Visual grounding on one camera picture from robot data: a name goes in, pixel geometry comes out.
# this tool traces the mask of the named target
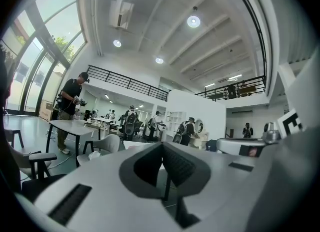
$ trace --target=black panel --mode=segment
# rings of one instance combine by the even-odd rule
[[[82,184],[76,185],[57,207],[50,212],[49,217],[65,226],[91,189],[91,187]]]

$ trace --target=fluorescent light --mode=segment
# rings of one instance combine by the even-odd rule
[[[239,77],[242,77],[242,74],[237,75],[237,76],[234,76],[234,77],[231,77],[231,78],[229,78],[229,80],[230,80],[230,79],[234,79],[234,78],[239,78]]]
[[[157,57],[157,58],[155,59],[155,61],[156,61],[157,63],[163,63],[163,62],[164,62],[164,60],[163,60],[162,58],[160,58],[160,57]]]
[[[205,86],[204,88],[206,88],[206,87],[210,87],[210,86],[213,86],[213,85],[215,85],[214,83],[212,83],[212,84],[210,84],[210,85],[208,85],[208,86]]]
[[[199,19],[199,17],[192,15],[187,19],[187,24],[192,27],[192,28],[196,28],[200,25],[201,21]]]
[[[121,42],[120,42],[119,40],[117,40],[117,39],[115,39],[115,40],[113,41],[113,44],[114,44],[116,47],[121,47]]]

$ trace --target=black t-shirt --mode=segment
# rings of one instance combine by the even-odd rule
[[[69,96],[71,97],[75,97],[75,96],[80,96],[81,93],[81,85],[79,85],[77,83],[76,79],[69,79],[62,91],[67,93]],[[66,112],[69,115],[74,115],[75,113],[75,109],[76,109],[76,105],[72,103],[72,101],[62,97],[62,101],[61,101],[61,106],[60,106],[61,110],[63,110],[64,112]]]
[[[193,126],[193,124],[191,124],[190,122],[186,125],[186,134],[183,135],[183,136],[187,136],[187,137],[190,137],[191,134],[194,134],[195,133],[195,128]]]
[[[129,110],[127,110],[126,112],[125,112],[125,117],[127,118],[126,119],[126,121],[127,121],[127,123],[134,123],[135,122],[135,120],[136,120],[136,112],[133,112],[130,116],[129,116]]]

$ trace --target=ceiling beam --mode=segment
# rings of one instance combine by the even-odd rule
[[[197,64],[201,63],[206,58],[218,53],[219,51],[238,42],[239,40],[241,40],[241,37],[239,35],[236,35],[236,36],[232,37],[231,39],[224,41],[223,44],[214,47],[213,49],[209,50],[207,53],[205,53],[204,55],[200,56],[198,59],[193,61],[191,64],[188,64],[186,67],[182,68],[182,70],[180,72],[184,73],[185,71],[187,71],[187,70],[191,69],[192,67],[196,66]]]
[[[140,36],[140,40],[139,40],[139,43],[138,43],[138,47],[137,47],[137,50],[138,50],[138,51],[140,50],[141,43],[142,43],[142,40],[143,40],[143,38],[144,38],[144,36],[145,36],[145,33],[148,31],[148,28],[149,28],[149,26],[150,26],[150,24],[151,24],[151,22],[152,22],[152,20],[153,20],[153,18],[154,18],[154,15],[156,14],[156,11],[157,11],[157,9],[159,8],[159,6],[160,6],[160,4],[162,3],[162,1],[163,1],[163,0],[157,0],[157,2],[156,2],[156,4],[155,4],[155,6],[154,6],[154,8],[153,8],[153,10],[152,10],[149,18],[148,18],[148,21],[146,22],[146,24],[145,24],[145,26],[144,26],[144,28],[143,28],[143,31],[142,31],[142,34],[141,34],[141,36]]]
[[[158,47],[155,50],[155,55],[158,55],[161,48],[166,44],[166,42],[168,41],[168,39],[172,36],[172,34],[176,31],[176,29],[179,27],[180,24],[182,24],[182,22],[190,15],[190,13],[193,10],[194,6],[199,6],[202,2],[204,2],[205,0],[195,0],[193,4],[191,4],[191,6],[189,6],[184,13],[181,14],[181,16],[172,24],[171,28],[169,29],[169,31],[165,34],[165,36],[162,38],[162,40],[160,41]]]
[[[198,34],[196,34],[190,41],[188,41],[182,48],[178,50],[175,56],[169,60],[169,64],[173,64],[178,57],[180,57],[189,47],[196,43],[199,39],[205,36],[213,28],[217,27],[219,24],[223,23],[228,19],[227,14],[220,15],[217,19],[212,21],[208,26],[205,26]]]
[[[216,65],[212,66],[211,68],[209,68],[209,69],[207,69],[207,70],[205,70],[205,71],[197,74],[196,76],[194,76],[194,77],[191,78],[190,80],[197,80],[197,79],[200,78],[200,77],[204,77],[204,76],[208,75],[210,72],[212,72],[212,71],[214,71],[214,70],[221,69],[221,68],[223,68],[223,67],[225,67],[225,66],[227,66],[227,65],[229,65],[229,64],[235,63],[235,62],[237,62],[237,61],[244,60],[244,59],[246,59],[246,58],[248,58],[248,57],[249,57],[249,54],[248,54],[248,53],[246,53],[246,52],[245,52],[245,53],[242,53],[242,54],[240,54],[240,55],[238,55],[238,56],[236,56],[236,57],[233,57],[232,59],[229,59],[229,60],[227,60],[227,61],[223,61],[223,62],[221,62],[221,63],[219,63],[219,64],[216,64]]]

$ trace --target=mirror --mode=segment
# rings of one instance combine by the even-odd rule
[[[197,119],[194,123],[194,132],[200,134],[204,130],[204,123],[201,119]]]

